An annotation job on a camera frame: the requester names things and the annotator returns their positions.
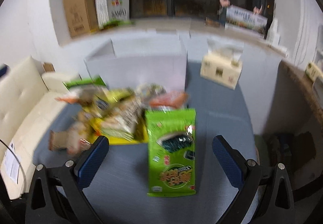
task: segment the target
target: open white box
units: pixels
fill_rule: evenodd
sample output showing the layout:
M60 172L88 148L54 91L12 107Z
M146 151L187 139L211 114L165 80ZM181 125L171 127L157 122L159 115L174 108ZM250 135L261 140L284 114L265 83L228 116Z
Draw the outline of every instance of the open white box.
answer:
M101 76L110 89L143 83L185 89L187 52L178 35L110 39L84 61L90 76Z

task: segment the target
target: sofa backrest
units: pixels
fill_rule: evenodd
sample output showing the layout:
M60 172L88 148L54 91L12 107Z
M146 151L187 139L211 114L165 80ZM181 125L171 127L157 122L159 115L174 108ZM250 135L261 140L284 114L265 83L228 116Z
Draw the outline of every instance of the sofa backrest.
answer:
M32 57L14 66L0 80L0 139L9 145L22 121L48 92ZM0 161L6 147L0 143Z

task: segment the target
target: white paper on sofa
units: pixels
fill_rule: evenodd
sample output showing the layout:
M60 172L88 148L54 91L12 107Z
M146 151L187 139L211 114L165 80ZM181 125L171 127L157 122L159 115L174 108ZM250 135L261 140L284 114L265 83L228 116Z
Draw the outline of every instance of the white paper on sofa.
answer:
M5 152L5 156L4 156L4 166L5 166L5 170L6 170L7 175L11 178L11 180L13 182L15 182L15 183L18 184L18 174L19 174L20 158L15 153L15 146L14 146L14 143L13 142L10 143L9 148L16 155L16 157L18 158L19 162L16 160L16 158L10 152L10 150L7 150Z

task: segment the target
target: red package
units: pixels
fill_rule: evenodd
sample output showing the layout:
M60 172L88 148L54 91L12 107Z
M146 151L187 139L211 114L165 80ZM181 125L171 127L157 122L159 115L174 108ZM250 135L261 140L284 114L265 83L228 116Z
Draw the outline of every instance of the red package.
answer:
M163 95L159 95L150 100L151 107L167 106L172 108L181 108L187 101L188 94L182 91L172 91Z

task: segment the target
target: white sofa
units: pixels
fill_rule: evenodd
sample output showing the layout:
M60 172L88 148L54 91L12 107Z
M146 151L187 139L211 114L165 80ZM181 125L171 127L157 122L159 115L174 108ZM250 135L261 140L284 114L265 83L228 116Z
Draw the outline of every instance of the white sofa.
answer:
M33 153L51 123L66 106L55 97L67 92L63 81L79 78L78 74L55 72L39 74L35 61L28 57L0 79L0 139L7 145L12 141L26 175L19 169L18 183L6 173L4 154L6 147L0 143L0 173L10 199L27 192L35 170Z

